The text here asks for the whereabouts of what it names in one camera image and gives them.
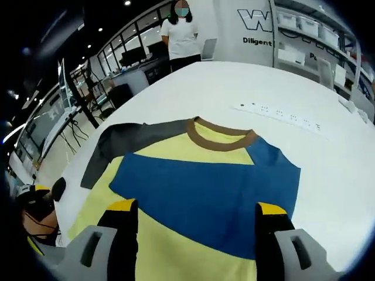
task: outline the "person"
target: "person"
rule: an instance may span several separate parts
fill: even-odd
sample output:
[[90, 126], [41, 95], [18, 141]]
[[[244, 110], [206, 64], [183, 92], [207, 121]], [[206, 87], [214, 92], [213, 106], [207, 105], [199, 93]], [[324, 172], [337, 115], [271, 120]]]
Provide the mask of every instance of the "person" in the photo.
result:
[[185, 0], [173, 2], [171, 15], [162, 25], [163, 42], [168, 46], [172, 71], [201, 61], [196, 41], [198, 27]]

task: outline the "black pants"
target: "black pants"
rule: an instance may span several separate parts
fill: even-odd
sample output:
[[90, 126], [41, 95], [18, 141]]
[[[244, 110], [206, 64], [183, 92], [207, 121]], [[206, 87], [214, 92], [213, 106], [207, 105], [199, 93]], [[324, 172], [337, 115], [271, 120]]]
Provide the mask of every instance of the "black pants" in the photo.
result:
[[192, 63], [196, 63], [197, 61], [201, 61], [200, 54], [196, 54], [195, 56], [190, 57], [182, 57], [181, 59], [170, 60], [172, 72], [175, 72]]

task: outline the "white box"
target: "white box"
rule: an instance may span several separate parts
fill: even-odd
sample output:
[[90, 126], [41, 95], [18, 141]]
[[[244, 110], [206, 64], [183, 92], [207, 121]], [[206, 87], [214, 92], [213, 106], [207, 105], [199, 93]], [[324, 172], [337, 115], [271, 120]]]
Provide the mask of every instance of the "white box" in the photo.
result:
[[302, 66], [305, 65], [305, 56], [302, 57], [301, 53], [279, 49], [278, 58], [281, 60], [291, 61], [292, 63], [299, 63]]
[[335, 48], [339, 47], [340, 36], [323, 25], [319, 26], [319, 37], [323, 39], [327, 44]]
[[291, 52], [291, 53], [295, 53], [296, 57], [295, 57], [294, 62], [300, 63], [303, 66], [305, 65], [306, 54], [304, 52], [301, 52], [300, 50], [294, 48], [293, 46], [285, 44], [283, 42], [280, 43], [280, 48], [282, 50], [285, 50], [285, 51], [288, 51], [288, 52]]
[[338, 83], [341, 86], [345, 86], [345, 81], [346, 81], [346, 69], [342, 68], [338, 64], [335, 65], [335, 68], [333, 69], [334, 75], [333, 79], [334, 82]]
[[305, 18], [304, 16], [298, 17], [299, 27], [306, 33], [318, 37], [319, 23], [312, 19]]
[[277, 19], [280, 25], [284, 25], [289, 28], [297, 28], [297, 16], [295, 15], [291, 15], [290, 13], [277, 12]]

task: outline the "gray sleeve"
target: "gray sleeve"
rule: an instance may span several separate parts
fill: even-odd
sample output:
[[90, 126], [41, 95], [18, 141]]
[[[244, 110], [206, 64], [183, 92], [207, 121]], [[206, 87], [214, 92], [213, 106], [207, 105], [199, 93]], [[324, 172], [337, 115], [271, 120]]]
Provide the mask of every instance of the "gray sleeve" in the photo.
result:
[[117, 124], [108, 127], [99, 138], [84, 172], [81, 186], [92, 189], [114, 158], [139, 151], [153, 143], [186, 132], [186, 121], [179, 120], [155, 125]]

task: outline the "brown collar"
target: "brown collar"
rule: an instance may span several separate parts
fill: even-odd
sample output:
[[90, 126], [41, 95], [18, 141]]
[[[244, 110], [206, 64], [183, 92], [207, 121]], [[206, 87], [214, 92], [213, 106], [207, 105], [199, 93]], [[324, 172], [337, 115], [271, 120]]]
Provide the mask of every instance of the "brown collar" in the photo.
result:
[[[237, 142], [233, 143], [218, 143], [207, 140], [200, 136], [195, 128], [195, 122], [205, 126], [215, 132], [223, 133], [229, 136], [242, 136], [242, 139], [239, 139]], [[190, 119], [186, 123], [186, 132], [189, 135], [190, 139], [196, 144], [205, 149], [214, 150], [214, 151], [232, 151], [239, 148], [244, 148], [246, 146], [251, 145], [254, 141], [258, 138], [258, 135], [253, 131], [244, 131], [244, 130], [236, 130], [236, 129], [229, 129], [225, 127], [221, 127], [210, 122], [207, 122], [200, 117], [195, 117]]]

